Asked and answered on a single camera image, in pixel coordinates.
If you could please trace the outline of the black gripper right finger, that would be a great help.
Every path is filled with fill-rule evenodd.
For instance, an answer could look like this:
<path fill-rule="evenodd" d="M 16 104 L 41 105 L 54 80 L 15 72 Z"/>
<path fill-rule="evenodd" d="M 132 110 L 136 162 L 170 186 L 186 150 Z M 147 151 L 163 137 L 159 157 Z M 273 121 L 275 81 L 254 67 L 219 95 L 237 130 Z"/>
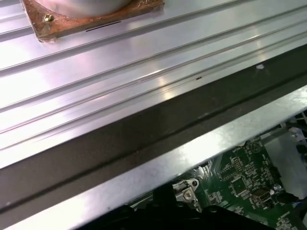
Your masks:
<path fill-rule="evenodd" d="M 219 206 L 203 209 L 192 223 L 195 230 L 272 230 L 273 228 Z"/>

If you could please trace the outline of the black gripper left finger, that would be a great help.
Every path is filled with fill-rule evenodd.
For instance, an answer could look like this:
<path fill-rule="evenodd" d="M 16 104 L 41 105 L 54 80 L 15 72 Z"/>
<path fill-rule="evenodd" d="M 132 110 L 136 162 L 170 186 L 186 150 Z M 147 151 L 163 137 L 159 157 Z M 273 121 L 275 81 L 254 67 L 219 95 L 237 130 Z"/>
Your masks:
<path fill-rule="evenodd" d="M 171 185 L 153 191 L 153 201 L 137 208 L 122 230 L 186 230 L 192 224 L 191 210 L 178 203 Z"/>

